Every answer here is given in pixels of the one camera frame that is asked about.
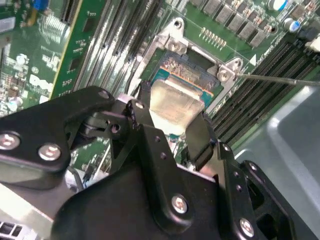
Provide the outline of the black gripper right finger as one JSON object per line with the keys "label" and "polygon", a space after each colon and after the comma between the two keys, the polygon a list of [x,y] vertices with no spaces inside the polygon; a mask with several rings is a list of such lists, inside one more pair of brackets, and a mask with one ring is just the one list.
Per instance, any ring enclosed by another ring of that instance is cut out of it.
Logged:
{"label": "black gripper right finger", "polygon": [[238,163],[200,112],[186,128],[186,162],[217,184],[218,228],[226,240],[295,240],[292,217],[258,168]]}

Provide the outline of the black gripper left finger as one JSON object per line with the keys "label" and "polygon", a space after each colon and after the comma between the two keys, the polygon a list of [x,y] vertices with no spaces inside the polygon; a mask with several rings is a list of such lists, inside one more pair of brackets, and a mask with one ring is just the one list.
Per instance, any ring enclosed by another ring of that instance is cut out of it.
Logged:
{"label": "black gripper left finger", "polygon": [[71,151],[107,137],[125,142],[118,159],[138,149],[138,161],[151,214],[168,234],[185,232],[194,206],[162,130],[154,126],[146,103],[121,103],[106,90],[90,86],[0,119],[0,181],[48,190],[62,182]]}

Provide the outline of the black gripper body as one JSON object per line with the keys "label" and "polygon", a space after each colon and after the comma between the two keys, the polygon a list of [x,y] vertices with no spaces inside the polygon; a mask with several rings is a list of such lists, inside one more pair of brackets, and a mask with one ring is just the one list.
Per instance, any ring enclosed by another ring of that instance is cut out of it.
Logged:
{"label": "black gripper body", "polygon": [[151,214],[142,172],[131,164],[72,196],[56,214],[53,240],[230,240],[233,231],[220,217],[218,185],[179,169],[195,206],[191,227],[169,235]]}

